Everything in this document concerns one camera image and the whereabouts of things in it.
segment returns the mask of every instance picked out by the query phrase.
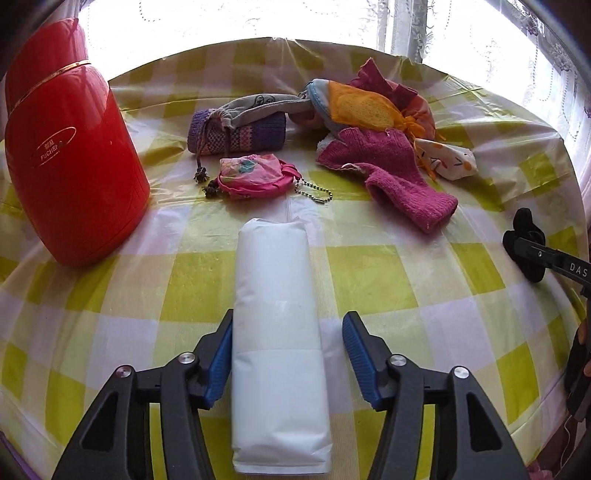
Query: blue gripper pad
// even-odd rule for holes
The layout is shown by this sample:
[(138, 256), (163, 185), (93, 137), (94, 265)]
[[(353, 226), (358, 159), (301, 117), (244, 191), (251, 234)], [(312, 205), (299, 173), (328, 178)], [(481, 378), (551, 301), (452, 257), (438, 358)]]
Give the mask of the blue gripper pad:
[(208, 408), (219, 400), (232, 369), (232, 325), (228, 327), (209, 367), (209, 382), (203, 399)]
[(361, 333), (355, 325), (358, 322), (354, 321), (353, 315), (357, 316), (357, 313), (349, 312), (343, 318), (343, 341), (363, 399), (376, 410), (382, 403), (382, 396), (378, 389), (378, 370), (362, 340)]

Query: gold stripe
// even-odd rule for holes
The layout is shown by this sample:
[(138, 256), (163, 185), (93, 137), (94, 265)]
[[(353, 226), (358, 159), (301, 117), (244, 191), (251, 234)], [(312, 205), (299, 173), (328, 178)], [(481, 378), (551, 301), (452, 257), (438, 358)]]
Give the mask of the gold stripe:
[(70, 63), (69, 65), (62, 67), (59, 70), (56, 70), (55, 72), (53, 72), (51, 75), (45, 77), (40, 82), (37, 82), (35, 85), (33, 85), (31, 88), (29, 88), (29, 90), (22, 97), (19, 98), (18, 102), (16, 102), (14, 104), (14, 107), (12, 107), (12, 110), (10, 110), (10, 113), (8, 114), (8, 116), (10, 116), (10, 114), (16, 109), (17, 106), (19, 106), (21, 104), (21, 102), (25, 98), (27, 98), (30, 94), (32, 94), (41, 85), (49, 82), (49, 80), (54, 79), (58, 75), (61, 75), (62, 73), (67, 72), (68, 70), (75, 69), (76, 67), (79, 67), (81, 65), (90, 65), (90, 60), (81, 60), (81, 61), (75, 61), (74, 63)]

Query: yellow checkered tablecloth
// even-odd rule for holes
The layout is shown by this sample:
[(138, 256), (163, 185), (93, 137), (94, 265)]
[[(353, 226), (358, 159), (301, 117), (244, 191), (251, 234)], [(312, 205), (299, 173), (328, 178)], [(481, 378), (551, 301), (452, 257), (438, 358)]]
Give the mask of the yellow checkered tablecloth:
[[(332, 190), (321, 206), (296, 194), (206, 200), (186, 135), (196, 109), (260, 92), (297, 93), (314, 78), (348, 82), (373, 56), (417, 89), (449, 143), (471, 148), (479, 176), (432, 183), (459, 199), (425, 236), (372, 202), (362, 182), (315, 163), (317, 132), (288, 123), (278, 156)], [(363, 480), (383, 414), (359, 393), (340, 338), (357, 310), (369, 331), (422, 367), (470, 368), (524, 460), (564, 418), (561, 371), (584, 315), (575, 288), (547, 273), (531, 285), (501, 245), (529, 207), (551, 247), (587, 258), (577, 180), (559, 135), (525, 109), (475, 85), (360, 47), (263, 38), (197, 48), (111, 82), (151, 185), (145, 219), (113, 255), (76, 271), (55, 263), (6, 177), (0, 178), (0, 429), (48, 479), (83, 413), (120, 364), (164, 365), (216, 329), (233, 304), (239, 228), (250, 218), (307, 228), (323, 335), (333, 440), (326, 478)], [(210, 173), (218, 158), (205, 158)], [(202, 415), (217, 478), (232, 469), (229, 394)], [(164, 479), (159, 412), (151, 415), (155, 478)], [(417, 478), (428, 476), (433, 409), (426, 409)]]

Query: white wrapping paper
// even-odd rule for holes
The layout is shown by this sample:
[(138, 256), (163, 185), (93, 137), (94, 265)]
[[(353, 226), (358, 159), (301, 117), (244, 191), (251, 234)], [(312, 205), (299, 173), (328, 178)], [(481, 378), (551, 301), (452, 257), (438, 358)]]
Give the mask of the white wrapping paper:
[(330, 471), (326, 377), (302, 223), (253, 219), (240, 230), (232, 342), (236, 471)]

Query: red cloth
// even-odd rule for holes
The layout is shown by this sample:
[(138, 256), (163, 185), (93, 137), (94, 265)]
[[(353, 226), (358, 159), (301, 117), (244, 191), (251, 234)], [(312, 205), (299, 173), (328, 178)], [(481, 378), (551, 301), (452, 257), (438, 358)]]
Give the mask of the red cloth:
[(418, 171), (414, 151), (399, 130), (385, 132), (345, 128), (318, 157), (333, 170), (352, 164), (367, 175), (365, 186), (379, 203), (393, 203), (423, 232), (430, 233), (446, 222), (457, 199), (433, 190)]

